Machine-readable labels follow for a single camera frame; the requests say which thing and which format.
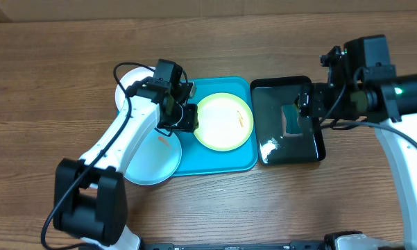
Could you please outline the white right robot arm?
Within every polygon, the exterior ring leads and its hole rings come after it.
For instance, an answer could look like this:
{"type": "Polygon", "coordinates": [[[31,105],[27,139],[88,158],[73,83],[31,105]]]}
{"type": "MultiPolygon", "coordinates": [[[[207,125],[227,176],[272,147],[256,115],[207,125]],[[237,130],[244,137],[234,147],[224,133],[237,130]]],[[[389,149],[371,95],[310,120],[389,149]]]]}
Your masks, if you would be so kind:
{"type": "Polygon", "coordinates": [[[402,213],[403,241],[358,231],[325,236],[325,249],[417,249],[417,74],[398,76],[385,35],[360,37],[320,57],[326,83],[304,84],[295,101],[311,131],[374,128],[389,162],[402,213]]]}

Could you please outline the teal sponge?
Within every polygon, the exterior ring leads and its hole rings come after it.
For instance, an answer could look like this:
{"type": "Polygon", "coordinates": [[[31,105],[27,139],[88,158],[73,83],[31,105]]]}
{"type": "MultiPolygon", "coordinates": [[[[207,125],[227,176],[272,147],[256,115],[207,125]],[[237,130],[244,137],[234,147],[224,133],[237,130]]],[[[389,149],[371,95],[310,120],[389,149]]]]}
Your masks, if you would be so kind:
{"type": "Polygon", "coordinates": [[[298,124],[298,111],[294,105],[282,106],[282,132],[284,136],[295,136],[303,133],[298,124]]]}

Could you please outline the light blue plate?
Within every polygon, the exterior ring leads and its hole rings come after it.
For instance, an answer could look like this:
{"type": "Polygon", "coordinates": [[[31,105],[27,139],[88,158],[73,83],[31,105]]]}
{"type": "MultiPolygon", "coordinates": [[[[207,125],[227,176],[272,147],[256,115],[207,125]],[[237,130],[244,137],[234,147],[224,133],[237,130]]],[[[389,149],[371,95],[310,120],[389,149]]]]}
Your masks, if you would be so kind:
{"type": "Polygon", "coordinates": [[[182,147],[176,134],[167,137],[153,130],[139,146],[124,177],[137,185],[156,185],[173,175],[181,158],[182,147]]]}

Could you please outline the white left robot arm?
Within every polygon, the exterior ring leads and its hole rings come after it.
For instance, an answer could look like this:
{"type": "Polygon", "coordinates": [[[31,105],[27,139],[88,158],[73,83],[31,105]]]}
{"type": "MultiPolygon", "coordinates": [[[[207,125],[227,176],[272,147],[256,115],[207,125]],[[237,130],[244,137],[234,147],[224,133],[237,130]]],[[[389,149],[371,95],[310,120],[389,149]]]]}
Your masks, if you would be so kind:
{"type": "Polygon", "coordinates": [[[152,76],[122,87],[125,100],[99,141],[78,160],[64,158],[55,173],[53,209],[41,231],[45,249],[49,226],[77,238],[72,249],[138,249],[141,240],[126,225],[124,175],[153,130],[194,132],[197,106],[188,100],[196,86],[176,62],[160,59],[152,76]]]}

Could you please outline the pink plate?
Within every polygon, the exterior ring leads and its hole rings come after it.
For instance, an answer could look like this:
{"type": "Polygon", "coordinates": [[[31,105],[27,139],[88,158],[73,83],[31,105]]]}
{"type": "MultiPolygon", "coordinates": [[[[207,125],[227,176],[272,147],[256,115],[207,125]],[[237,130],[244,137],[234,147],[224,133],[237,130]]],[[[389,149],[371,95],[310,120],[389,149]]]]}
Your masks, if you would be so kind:
{"type": "MultiPolygon", "coordinates": [[[[143,80],[148,76],[153,76],[153,71],[143,67],[138,67],[127,72],[125,75],[121,77],[119,81],[122,84],[122,86],[126,89],[127,87],[131,86],[135,81],[143,80]]],[[[117,111],[120,112],[125,101],[125,94],[123,93],[119,85],[116,87],[114,100],[115,105],[117,107],[117,111]]]]}

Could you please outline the yellow-green plate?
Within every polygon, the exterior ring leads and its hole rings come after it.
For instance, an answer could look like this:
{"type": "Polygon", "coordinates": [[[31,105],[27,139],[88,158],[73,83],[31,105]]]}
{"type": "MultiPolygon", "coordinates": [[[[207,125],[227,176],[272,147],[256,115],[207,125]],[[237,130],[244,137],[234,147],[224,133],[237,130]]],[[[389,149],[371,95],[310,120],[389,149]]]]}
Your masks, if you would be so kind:
{"type": "Polygon", "coordinates": [[[198,104],[196,139],[208,149],[232,151],[243,145],[254,129],[249,105],[236,95],[215,93],[198,104]]]}

